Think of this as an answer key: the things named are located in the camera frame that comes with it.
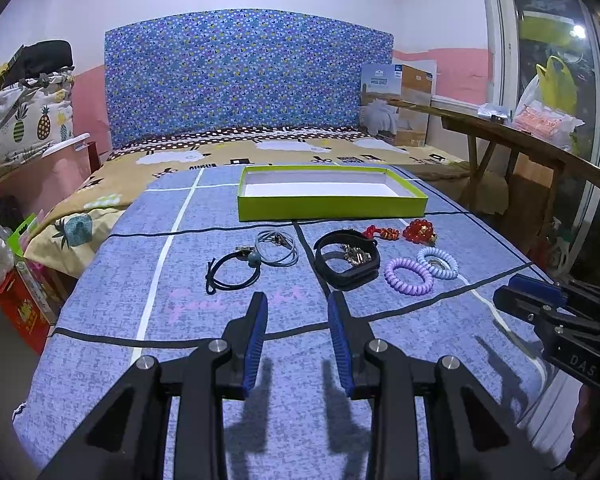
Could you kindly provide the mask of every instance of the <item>metal bolt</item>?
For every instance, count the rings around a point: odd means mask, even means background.
[[[136,361],[136,366],[138,368],[140,368],[141,370],[148,370],[149,368],[152,368],[155,365],[155,358],[151,357],[150,355],[142,355],[138,358],[138,361]]]
[[[228,344],[224,339],[214,339],[211,343],[209,343],[209,350],[217,354],[224,352],[227,347]]]
[[[384,352],[387,348],[389,348],[389,345],[382,339],[373,339],[372,341],[369,341],[369,349],[377,354]]]
[[[460,366],[460,359],[458,359],[457,357],[455,357],[453,355],[445,355],[442,358],[442,365],[447,370],[455,370],[456,368],[458,368]]]

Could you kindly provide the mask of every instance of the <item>hair tie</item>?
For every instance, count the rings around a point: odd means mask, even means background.
[[[446,269],[432,265],[427,261],[427,256],[433,256],[441,263],[445,264]],[[458,262],[449,253],[445,253],[436,247],[425,247],[418,253],[418,263],[427,269],[434,278],[439,280],[454,280],[458,277]]]
[[[421,283],[420,285],[404,283],[395,275],[395,269],[412,270],[424,280],[424,283]],[[433,277],[431,276],[431,273],[424,266],[421,266],[413,260],[408,260],[407,258],[394,258],[391,260],[384,268],[384,278],[394,290],[397,290],[401,294],[407,294],[408,296],[422,296],[423,294],[430,292],[433,288]]]

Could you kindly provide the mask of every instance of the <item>blue patterned headboard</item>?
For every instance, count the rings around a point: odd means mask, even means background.
[[[114,148],[231,126],[355,126],[360,65],[391,63],[391,34],[280,10],[194,12],[105,34]]]

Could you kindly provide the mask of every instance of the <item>purple spiral hair tie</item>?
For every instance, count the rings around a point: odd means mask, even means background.
[[[395,275],[395,269],[412,270],[424,280],[424,283],[420,285],[404,283]],[[408,260],[407,258],[394,258],[386,264],[386,267],[384,268],[384,278],[394,290],[397,290],[402,294],[407,294],[408,296],[422,296],[423,294],[430,292],[433,288],[433,277],[431,273],[418,262]]]

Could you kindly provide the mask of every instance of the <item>wooden table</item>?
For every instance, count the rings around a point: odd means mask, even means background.
[[[471,210],[474,207],[478,184],[487,169],[496,145],[501,144],[519,153],[524,153],[530,160],[542,166],[554,170],[554,176],[549,188],[549,198],[544,209],[542,227],[538,233],[539,239],[544,238],[548,232],[554,210],[555,196],[558,190],[558,181],[564,173],[571,173],[584,178],[594,186],[600,188],[600,168],[587,162],[573,153],[565,152],[554,145],[538,139],[530,134],[520,132],[508,126],[487,121],[449,110],[442,110],[431,106],[417,105],[400,100],[387,101],[391,106],[414,110],[439,116],[442,126],[447,130],[453,130],[467,135],[469,147],[469,166],[471,177],[466,188],[462,192],[460,203]],[[476,139],[489,141],[487,149],[478,163]]]

